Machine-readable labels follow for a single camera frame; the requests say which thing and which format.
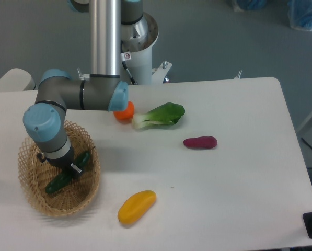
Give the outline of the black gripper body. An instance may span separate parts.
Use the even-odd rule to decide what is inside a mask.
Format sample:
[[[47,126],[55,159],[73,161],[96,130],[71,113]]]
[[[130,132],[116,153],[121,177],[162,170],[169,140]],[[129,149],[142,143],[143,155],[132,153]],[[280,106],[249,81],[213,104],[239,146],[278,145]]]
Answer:
[[[64,156],[57,159],[50,159],[45,157],[44,153],[36,155],[37,159],[41,163],[49,163],[50,165],[59,168],[62,171],[66,171],[72,175],[73,178],[79,178],[83,174],[81,167],[74,164],[74,153],[67,153]]]

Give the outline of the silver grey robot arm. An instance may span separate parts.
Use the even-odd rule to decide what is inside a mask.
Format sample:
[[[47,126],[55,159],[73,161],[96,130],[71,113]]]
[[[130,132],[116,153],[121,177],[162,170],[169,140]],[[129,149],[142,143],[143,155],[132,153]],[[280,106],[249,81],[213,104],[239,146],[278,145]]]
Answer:
[[[28,135],[45,160],[78,177],[74,149],[64,129],[69,109],[122,111],[128,106],[128,84],[121,81],[121,25],[143,17],[142,1],[69,1],[72,9],[90,14],[90,77],[72,80],[65,71],[43,75],[35,104],[24,113]]]

